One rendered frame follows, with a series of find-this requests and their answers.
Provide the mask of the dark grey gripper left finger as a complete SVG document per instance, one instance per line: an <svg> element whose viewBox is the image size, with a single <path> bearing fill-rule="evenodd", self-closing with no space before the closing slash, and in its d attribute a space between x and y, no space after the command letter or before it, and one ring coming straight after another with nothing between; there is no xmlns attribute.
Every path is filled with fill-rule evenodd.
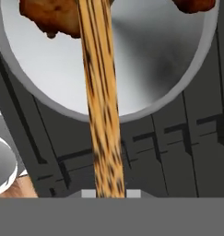
<svg viewBox="0 0 224 236"><path fill-rule="evenodd" d="M95 189L81 189L69 196L70 198L95 198L96 190Z"/></svg>

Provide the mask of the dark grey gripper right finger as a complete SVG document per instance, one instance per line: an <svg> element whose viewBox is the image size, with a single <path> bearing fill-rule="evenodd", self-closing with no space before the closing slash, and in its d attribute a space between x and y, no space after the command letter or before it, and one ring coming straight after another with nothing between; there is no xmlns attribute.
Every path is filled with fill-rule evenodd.
<svg viewBox="0 0 224 236"><path fill-rule="evenodd" d="M142 191L140 189L127 189L126 190L127 198L153 198L153 195Z"/></svg>

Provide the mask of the wooden spatula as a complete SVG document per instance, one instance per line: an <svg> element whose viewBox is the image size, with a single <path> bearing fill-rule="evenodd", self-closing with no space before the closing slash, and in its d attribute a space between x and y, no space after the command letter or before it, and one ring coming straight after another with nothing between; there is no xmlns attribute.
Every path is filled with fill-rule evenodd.
<svg viewBox="0 0 224 236"><path fill-rule="evenodd" d="M124 198L110 0L77 0L96 196Z"/></svg>

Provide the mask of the white plate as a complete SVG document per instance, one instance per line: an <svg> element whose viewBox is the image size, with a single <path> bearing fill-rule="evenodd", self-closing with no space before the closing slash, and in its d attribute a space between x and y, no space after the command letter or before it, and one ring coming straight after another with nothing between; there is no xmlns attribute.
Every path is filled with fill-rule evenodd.
<svg viewBox="0 0 224 236"><path fill-rule="evenodd" d="M17 173L18 162L15 153L7 142L0 137L0 194L12 185Z"/></svg>

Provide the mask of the large brown chicken piece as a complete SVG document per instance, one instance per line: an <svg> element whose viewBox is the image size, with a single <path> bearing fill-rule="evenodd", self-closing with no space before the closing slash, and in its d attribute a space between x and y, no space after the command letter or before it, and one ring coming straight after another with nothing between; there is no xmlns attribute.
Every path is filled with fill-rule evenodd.
<svg viewBox="0 0 224 236"><path fill-rule="evenodd" d="M50 39L58 32L74 39L80 37L77 0L19 0L19 13Z"/></svg>

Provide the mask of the small brown chicken piece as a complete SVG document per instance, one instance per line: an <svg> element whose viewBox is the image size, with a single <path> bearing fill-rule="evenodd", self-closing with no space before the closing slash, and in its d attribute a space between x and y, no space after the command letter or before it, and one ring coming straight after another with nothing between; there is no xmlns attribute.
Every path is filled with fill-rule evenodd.
<svg viewBox="0 0 224 236"><path fill-rule="evenodd" d="M207 12L216 4L216 0L172 0L172 2L186 14Z"/></svg>

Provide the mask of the dark grey hob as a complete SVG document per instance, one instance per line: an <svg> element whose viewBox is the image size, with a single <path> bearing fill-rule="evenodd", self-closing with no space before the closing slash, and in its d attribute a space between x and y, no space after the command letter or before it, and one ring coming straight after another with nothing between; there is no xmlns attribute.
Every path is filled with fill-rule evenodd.
<svg viewBox="0 0 224 236"><path fill-rule="evenodd" d="M125 185L156 197L224 197L224 2L199 71L173 101L121 123ZM28 92L0 54L0 111L42 197L94 185L88 121Z"/></svg>

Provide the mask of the grey round pan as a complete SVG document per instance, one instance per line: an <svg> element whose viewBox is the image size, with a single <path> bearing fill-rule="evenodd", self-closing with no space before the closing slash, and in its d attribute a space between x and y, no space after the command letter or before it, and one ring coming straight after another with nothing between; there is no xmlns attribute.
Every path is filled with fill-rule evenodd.
<svg viewBox="0 0 224 236"><path fill-rule="evenodd" d="M158 111L190 84L204 62L219 8L184 14L172 0L115 0L114 62L123 123ZM25 89L51 109L86 122L88 106L81 42L49 39L0 0L0 54Z"/></svg>

